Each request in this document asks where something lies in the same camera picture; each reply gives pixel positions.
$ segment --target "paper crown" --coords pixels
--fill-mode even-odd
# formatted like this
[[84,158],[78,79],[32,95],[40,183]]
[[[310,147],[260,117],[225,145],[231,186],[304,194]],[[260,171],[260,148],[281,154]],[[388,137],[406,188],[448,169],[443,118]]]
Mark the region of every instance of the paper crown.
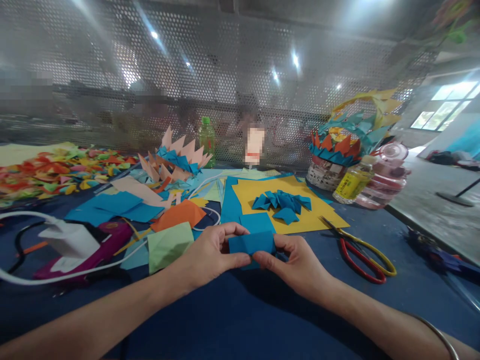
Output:
[[170,183],[185,182],[197,175],[213,156],[204,154],[203,146],[195,151],[195,140],[184,146],[185,135],[172,143],[173,133],[169,126],[161,139],[160,149],[155,149],[155,155],[148,152],[148,161],[138,154],[141,167],[155,183],[168,178]]
[[[385,137],[389,127],[401,119],[392,112],[398,108],[402,101],[391,97],[397,89],[358,93],[355,97],[335,107],[331,112],[329,121],[321,126],[318,131],[311,133],[310,152],[321,159],[334,164],[350,167],[370,154]],[[346,106],[356,101],[372,101],[376,107],[376,113],[364,119],[363,111],[349,117],[342,112]],[[347,130],[348,135],[341,138],[332,137],[332,128]]]

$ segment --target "window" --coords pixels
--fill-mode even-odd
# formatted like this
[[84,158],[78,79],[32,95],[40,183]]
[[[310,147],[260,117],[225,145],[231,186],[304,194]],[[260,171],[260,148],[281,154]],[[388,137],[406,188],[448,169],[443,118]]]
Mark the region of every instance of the window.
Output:
[[480,94],[480,83],[466,81],[444,85],[413,122],[411,128],[443,131]]

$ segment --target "plastic bottle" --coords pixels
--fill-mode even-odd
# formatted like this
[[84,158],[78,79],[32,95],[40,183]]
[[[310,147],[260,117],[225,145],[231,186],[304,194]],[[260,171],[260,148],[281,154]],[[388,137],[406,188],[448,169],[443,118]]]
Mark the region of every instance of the plastic bottle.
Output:
[[372,170],[372,165],[376,162],[375,157],[365,155],[360,163],[350,167],[333,193],[333,197],[339,203],[352,204],[374,177],[375,173]]
[[211,169],[215,166],[215,130],[210,123],[210,118],[203,116],[201,118],[200,131],[198,132],[200,138],[200,146],[203,146],[203,153],[213,154],[211,159],[205,165],[205,168]]
[[368,209],[384,208],[407,184],[410,170],[401,166],[402,163],[402,160],[377,162],[373,166],[375,176],[355,202]]

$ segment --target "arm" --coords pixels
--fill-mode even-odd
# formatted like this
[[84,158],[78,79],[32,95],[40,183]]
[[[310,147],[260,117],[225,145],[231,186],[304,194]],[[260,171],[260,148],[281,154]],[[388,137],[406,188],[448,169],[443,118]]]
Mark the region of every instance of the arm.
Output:
[[164,270],[0,346],[0,360],[101,358],[160,309],[223,272],[250,264],[245,253],[221,253],[232,234],[248,231],[233,222],[207,228]]
[[[276,273],[304,298],[344,318],[369,337],[394,360],[445,359],[450,353],[438,336],[420,320],[388,307],[331,276],[305,239],[275,235],[279,251],[289,255],[282,262],[267,252],[253,258]],[[446,335],[460,359],[480,359],[480,353]]]

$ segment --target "perforated metal panel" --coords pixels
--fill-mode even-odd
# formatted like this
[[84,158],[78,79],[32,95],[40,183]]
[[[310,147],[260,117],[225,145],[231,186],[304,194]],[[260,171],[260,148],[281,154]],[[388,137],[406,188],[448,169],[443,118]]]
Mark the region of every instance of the perforated metal panel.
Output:
[[53,83],[0,103],[4,141],[145,151],[169,124],[174,137],[193,139],[209,116],[216,157],[231,163],[242,161],[244,129],[257,122],[267,131],[264,165],[306,167],[310,130],[335,105],[393,87],[408,100],[437,56],[388,40],[151,1],[1,0],[0,16],[3,68],[30,71],[23,79],[47,74]]

